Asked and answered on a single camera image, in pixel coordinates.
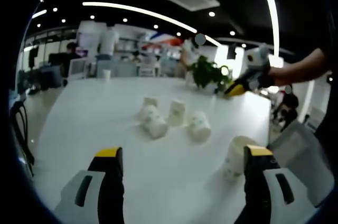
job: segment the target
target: black ceiling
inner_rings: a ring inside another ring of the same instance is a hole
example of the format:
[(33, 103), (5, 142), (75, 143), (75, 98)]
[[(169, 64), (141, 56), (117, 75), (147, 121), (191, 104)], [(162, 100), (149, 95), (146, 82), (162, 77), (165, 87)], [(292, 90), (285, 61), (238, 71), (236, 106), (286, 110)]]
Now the black ceiling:
[[(269, 8), (266, 0), (218, 0), (220, 7), (213, 8), (215, 17), (209, 17), (210, 10), (190, 12), (167, 0), (44, 0), (37, 11), (47, 9), (48, 13), (32, 20), (28, 34), (43, 29), (63, 25), (78, 25), (89, 20), (90, 15), (96, 21), (109, 25), (121, 23), (128, 18), (127, 24), (152, 29), (159, 25), (159, 31), (174, 34), (182, 33), (182, 38), (191, 33), (160, 19), (127, 10), (82, 6), (82, 2), (111, 2), (140, 7), (163, 14), (183, 22), (212, 38), (231, 37), (230, 31), (236, 31), (235, 38), (273, 44), (273, 32)], [(314, 48), (316, 42), (327, 34), (327, 23), (321, 0), (275, 0), (279, 19), (280, 47), (305, 54)]]

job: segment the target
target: white table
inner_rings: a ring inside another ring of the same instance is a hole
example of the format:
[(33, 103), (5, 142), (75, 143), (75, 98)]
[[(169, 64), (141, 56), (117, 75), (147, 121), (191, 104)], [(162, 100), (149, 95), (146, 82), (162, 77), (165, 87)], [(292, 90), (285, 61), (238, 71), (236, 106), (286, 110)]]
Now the white table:
[[(157, 96), (167, 115), (171, 101), (187, 112), (206, 113), (212, 136), (193, 142), (185, 128), (170, 128), (152, 140), (135, 114), (145, 96)], [(86, 170), (103, 148), (124, 150), (125, 223), (233, 223), (245, 205), (244, 177), (229, 184), (220, 167), (237, 135), (268, 143), (270, 101), (246, 93), (225, 100), (187, 88), (172, 78), (116, 78), (72, 81), (48, 115), (36, 149), (35, 186), (54, 209), (60, 191)]]

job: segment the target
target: green plant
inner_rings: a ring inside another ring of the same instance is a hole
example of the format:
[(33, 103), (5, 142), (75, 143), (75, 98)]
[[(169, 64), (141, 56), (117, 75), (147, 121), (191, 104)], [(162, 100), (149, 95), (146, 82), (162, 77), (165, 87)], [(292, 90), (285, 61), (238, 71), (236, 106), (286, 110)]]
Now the green plant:
[(201, 55), (196, 63), (188, 67), (188, 71), (192, 71), (192, 75), (197, 87), (205, 88), (209, 83), (216, 83), (218, 87), (224, 86), (231, 79), (222, 74), (222, 69), (227, 66), (217, 68), (215, 62), (208, 62), (207, 57)]

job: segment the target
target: black chair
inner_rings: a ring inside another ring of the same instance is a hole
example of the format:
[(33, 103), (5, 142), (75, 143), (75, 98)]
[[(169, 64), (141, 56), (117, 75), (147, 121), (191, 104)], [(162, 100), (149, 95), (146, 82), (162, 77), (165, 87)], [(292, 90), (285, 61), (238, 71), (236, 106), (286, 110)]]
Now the black chair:
[[(20, 115), (20, 119), (22, 120), (23, 131), (19, 127), (17, 114)], [(28, 123), (27, 123), (27, 111), (22, 101), (17, 101), (14, 103), (10, 112), (10, 121), (13, 126), (13, 131), (15, 137), (23, 150), (26, 158), (28, 160), (29, 169), (33, 175), (32, 165), (34, 165), (35, 158), (28, 147)]]

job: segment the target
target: white paper cup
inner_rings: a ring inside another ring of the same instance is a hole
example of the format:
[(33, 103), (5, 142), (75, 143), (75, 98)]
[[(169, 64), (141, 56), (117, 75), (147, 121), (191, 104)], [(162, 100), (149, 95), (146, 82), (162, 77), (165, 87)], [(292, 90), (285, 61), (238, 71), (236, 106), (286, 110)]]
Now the white paper cup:
[(171, 126), (183, 125), (185, 118), (185, 103), (182, 101), (173, 101), (170, 105), (168, 123)]
[(206, 141), (211, 135), (211, 127), (205, 113), (194, 113), (188, 121), (188, 130), (194, 140), (199, 142)]
[(104, 72), (104, 79), (106, 82), (108, 82), (110, 80), (110, 75), (111, 75), (111, 71), (110, 70), (103, 70)]
[(163, 137), (168, 131), (167, 122), (153, 105), (148, 105), (142, 109), (140, 121), (154, 139)]
[(244, 172), (244, 147), (258, 146), (257, 142), (245, 136), (237, 136), (230, 142), (223, 170), (228, 180), (234, 181)]
[(166, 123), (163, 117), (154, 116), (151, 117), (147, 128), (152, 138), (157, 139), (163, 137), (167, 133), (169, 125)]
[(192, 72), (186, 72), (186, 74), (185, 74), (185, 84), (187, 86), (189, 86), (193, 83), (194, 83), (194, 77), (192, 75)]
[(146, 120), (149, 120), (149, 117), (158, 116), (158, 109), (154, 105), (147, 105), (142, 107), (139, 112), (139, 120), (141, 124), (145, 123)]
[(158, 107), (158, 100), (156, 97), (145, 97), (143, 99), (143, 106), (147, 105), (153, 105), (155, 107)]

